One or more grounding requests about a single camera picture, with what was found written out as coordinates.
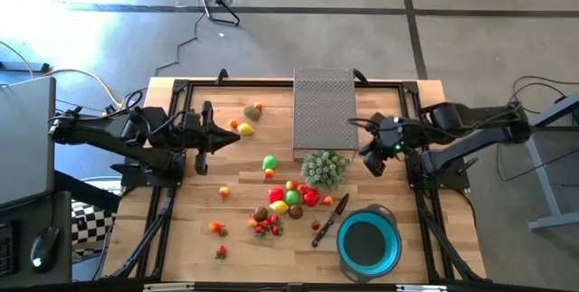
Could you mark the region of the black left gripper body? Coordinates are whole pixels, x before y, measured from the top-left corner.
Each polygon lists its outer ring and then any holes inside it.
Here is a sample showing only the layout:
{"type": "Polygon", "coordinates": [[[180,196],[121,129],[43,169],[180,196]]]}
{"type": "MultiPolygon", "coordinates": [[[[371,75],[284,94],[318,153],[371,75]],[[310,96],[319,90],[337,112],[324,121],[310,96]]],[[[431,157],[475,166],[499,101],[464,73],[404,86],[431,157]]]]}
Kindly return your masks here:
{"type": "Polygon", "coordinates": [[[199,175],[207,175],[206,154],[210,151],[210,141],[213,125],[213,106],[205,101],[199,113],[192,110],[184,114],[181,121],[180,140],[184,148],[196,149],[195,171],[199,175]]]}

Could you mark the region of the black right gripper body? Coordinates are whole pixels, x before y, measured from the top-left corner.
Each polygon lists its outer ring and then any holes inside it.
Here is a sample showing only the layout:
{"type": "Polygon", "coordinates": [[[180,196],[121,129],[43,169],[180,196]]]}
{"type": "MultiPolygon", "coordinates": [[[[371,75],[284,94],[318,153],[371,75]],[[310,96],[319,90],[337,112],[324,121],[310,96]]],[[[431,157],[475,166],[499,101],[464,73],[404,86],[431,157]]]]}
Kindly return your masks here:
{"type": "Polygon", "coordinates": [[[363,162],[374,177],[379,177],[384,172],[385,162],[405,149],[402,120],[374,113],[365,120],[365,131],[372,136],[375,151],[363,156],[363,162]]]}

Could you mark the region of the black kitchen knife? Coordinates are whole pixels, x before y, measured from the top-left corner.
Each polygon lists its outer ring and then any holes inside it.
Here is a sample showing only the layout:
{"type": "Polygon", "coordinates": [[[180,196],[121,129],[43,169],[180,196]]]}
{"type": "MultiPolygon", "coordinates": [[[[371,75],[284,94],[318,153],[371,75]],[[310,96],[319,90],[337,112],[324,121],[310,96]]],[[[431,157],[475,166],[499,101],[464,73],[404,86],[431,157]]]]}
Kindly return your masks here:
{"type": "Polygon", "coordinates": [[[326,236],[330,227],[336,222],[337,218],[343,213],[349,200],[349,196],[350,196],[349,193],[343,196],[343,198],[340,200],[335,210],[331,213],[327,222],[324,224],[322,229],[317,233],[314,240],[311,242],[311,246],[313,248],[316,248],[318,246],[320,241],[326,236]]]}

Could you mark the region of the blue collapsible colander bowl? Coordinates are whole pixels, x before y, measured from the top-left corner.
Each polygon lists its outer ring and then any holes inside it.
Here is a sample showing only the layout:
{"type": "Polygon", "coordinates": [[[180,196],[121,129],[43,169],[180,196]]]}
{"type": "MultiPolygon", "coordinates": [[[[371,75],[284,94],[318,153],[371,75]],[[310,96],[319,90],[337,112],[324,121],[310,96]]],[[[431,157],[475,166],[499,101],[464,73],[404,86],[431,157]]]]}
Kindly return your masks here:
{"type": "Polygon", "coordinates": [[[357,284],[392,272],[403,251],[397,220],[380,204],[349,214],[338,228],[336,243],[340,271],[357,284]]]}

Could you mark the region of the potted artificial succulent plant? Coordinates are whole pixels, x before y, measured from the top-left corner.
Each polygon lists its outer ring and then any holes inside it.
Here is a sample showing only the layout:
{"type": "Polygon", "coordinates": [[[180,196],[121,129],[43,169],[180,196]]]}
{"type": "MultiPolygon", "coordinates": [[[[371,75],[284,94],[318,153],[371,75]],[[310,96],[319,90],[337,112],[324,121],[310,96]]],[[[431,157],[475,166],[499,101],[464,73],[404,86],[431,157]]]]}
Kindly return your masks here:
{"type": "Polygon", "coordinates": [[[301,175],[311,188],[335,191],[343,183],[343,174],[348,161],[338,152],[318,150],[305,156],[301,175]]]}

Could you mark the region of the perforated grey metal stand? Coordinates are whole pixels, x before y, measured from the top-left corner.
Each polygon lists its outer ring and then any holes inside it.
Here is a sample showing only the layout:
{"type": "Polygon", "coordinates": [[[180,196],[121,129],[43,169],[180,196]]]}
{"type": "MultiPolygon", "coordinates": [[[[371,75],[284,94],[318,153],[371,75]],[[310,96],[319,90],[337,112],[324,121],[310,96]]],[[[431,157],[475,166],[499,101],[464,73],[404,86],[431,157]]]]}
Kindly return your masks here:
{"type": "Polygon", "coordinates": [[[356,116],[355,75],[344,68],[296,68],[293,77],[292,156],[334,151],[351,163],[358,131],[347,121],[356,116]]]}

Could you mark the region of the black white checkerboard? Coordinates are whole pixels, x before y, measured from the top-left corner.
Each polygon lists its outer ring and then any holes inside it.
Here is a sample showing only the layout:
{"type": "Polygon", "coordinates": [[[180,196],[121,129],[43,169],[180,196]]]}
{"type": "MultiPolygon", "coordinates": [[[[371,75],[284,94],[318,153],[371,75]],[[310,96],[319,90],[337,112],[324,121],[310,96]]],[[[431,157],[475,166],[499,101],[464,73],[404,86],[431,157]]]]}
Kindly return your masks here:
{"type": "Polygon", "coordinates": [[[78,201],[72,202],[71,245],[74,257],[101,253],[116,213],[78,201]]]}

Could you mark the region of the grey laptop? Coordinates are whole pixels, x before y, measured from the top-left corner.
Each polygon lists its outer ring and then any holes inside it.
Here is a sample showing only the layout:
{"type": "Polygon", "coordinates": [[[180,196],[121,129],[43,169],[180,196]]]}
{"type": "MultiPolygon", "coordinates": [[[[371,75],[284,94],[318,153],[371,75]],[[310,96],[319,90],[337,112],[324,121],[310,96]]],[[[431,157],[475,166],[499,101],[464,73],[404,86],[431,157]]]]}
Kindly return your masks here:
{"type": "Polygon", "coordinates": [[[0,209],[53,189],[55,86],[46,77],[0,87],[0,209]]]}

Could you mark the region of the black computer mouse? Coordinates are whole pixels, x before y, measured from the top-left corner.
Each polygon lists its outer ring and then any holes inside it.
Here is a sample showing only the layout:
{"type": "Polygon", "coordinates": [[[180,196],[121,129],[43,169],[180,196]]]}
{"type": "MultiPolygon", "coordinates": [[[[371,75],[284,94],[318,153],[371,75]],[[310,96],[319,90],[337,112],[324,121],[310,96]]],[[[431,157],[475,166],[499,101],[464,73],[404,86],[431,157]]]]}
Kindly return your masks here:
{"type": "Polygon", "coordinates": [[[53,268],[57,260],[59,238],[60,230],[56,227],[45,227],[39,231],[30,250],[34,272],[46,273],[53,268]]]}

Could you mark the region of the black power strip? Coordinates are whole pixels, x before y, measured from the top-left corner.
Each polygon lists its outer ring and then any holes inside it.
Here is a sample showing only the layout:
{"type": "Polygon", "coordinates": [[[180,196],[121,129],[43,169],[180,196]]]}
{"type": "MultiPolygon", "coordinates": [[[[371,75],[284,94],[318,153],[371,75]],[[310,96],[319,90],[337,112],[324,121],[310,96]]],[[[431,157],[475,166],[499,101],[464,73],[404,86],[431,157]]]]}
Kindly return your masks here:
{"type": "Polygon", "coordinates": [[[50,70],[51,65],[49,63],[38,63],[32,62],[26,65],[22,61],[0,61],[0,70],[3,71],[24,71],[27,72],[29,69],[32,72],[46,73],[50,70]]]}

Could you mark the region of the black keyboard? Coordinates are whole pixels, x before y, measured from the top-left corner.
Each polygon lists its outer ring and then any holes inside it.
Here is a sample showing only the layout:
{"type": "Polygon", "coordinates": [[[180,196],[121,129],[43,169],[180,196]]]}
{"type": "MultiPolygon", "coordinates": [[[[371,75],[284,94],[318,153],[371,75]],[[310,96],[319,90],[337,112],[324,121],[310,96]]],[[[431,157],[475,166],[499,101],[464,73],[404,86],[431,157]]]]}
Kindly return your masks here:
{"type": "Polygon", "coordinates": [[[16,221],[0,223],[0,278],[13,275],[18,270],[18,224],[16,221]]]}

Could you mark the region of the black aluminium table frame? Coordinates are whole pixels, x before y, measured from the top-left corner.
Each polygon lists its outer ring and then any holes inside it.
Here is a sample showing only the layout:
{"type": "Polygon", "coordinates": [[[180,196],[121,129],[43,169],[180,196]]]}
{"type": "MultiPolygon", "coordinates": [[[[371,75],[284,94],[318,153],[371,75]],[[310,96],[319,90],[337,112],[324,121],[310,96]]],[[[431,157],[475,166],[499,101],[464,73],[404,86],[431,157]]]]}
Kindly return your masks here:
{"type": "MultiPolygon", "coordinates": [[[[208,175],[197,175],[192,168],[195,151],[187,157],[187,168],[169,223],[162,281],[194,282],[268,282],[268,283],[349,283],[340,272],[336,250],[339,224],[333,225],[317,248],[311,247],[313,218],[321,225],[346,193],[350,198],[343,216],[369,204],[382,204],[393,211],[403,238],[402,257],[389,274],[370,283],[427,283],[429,280],[422,244],[422,233],[415,195],[407,186],[405,166],[396,159],[387,163],[382,177],[373,177],[360,158],[347,168],[346,181],[331,195],[335,204],[305,206],[299,220],[283,216],[281,236],[258,238],[246,224],[257,207],[267,207],[271,187],[284,187],[289,180],[302,182],[300,165],[292,156],[293,84],[290,79],[225,79],[221,86],[214,80],[188,78],[193,81],[192,106],[200,107],[210,100],[214,119],[219,126],[237,118],[240,123],[243,107],[254,102],[263,104],[264,115],[254,124],[256,132],[243,137],[215,155],[209,155],[208,175]],[[263,180],[261,162],[264,156],[278,158],[275,175],[263,180]],[[219,189],[227,186],[230,195],[222,201],[219,189]],[[229,231],[221,238],[209,231],[212,221],[229,231]],[[220,246],[227,249],[227,258],[215,259],[220,246]]],[[[439,80],[371,80],[370,84],[406,84],[393,88],[356,88],[357,115],[369,118],[379,111],[386,115],[403,114],[399,102],[400,88],[406,93],[407,106],[413,111],[411,89],[418,89],[424,106],[446,100],[439,80]]],[[[146,223],[152,190],[135,189],[122,199],[116,225],[111,235],[109,255],[103,276],[112,274],[136,247],[146,223]]],[[[448,239],[470,268],[486,277],[479,242],[470,206],[464,197],[453,191],[439,194],[441,214],[448,239]]]]}

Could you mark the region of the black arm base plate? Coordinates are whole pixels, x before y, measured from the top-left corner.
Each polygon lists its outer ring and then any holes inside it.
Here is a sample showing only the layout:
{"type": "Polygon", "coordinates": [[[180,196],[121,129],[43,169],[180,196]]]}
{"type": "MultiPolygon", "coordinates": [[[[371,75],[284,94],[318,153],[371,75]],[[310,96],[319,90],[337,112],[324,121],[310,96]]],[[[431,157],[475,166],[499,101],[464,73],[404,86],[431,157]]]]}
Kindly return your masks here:
{"type": "Polygon", "coordinates": [[[405,158],[408,187],[413,190],[447,189],[464,190],[470,188],[470,181],[463,159],[453,161],[446,169],[436,174],[426,174],[422,170],[421,157],[411,155],[405,158]]]}
{"type": "Polygon", "coordinates": [[[114,164],[111,168],[121,174],[121,185],[125,187],[176,188],[183,182],[185,161],[184,154],[178,155],[169,169],[162,172],[127,157],[124,164],[114,164]]]}

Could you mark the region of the grey desk frame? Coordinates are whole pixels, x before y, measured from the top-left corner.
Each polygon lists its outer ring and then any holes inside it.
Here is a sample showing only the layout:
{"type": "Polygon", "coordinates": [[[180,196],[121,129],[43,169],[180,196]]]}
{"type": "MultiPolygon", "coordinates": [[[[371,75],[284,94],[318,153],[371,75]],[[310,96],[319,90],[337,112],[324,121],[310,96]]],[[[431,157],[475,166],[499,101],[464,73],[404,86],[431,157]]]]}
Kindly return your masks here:
{"type": "Polygon", "coordinates": [[[579,210],[561,209],[554,189],[579,191],[579,91],[560,98],[553,106],[530,119],[532,134],[525,143],[530,167],[516,174],[503,174],[504,182],[527,175],[538,180],[549,213],[528,223],[531,231],[579,224],[579,210]]]}

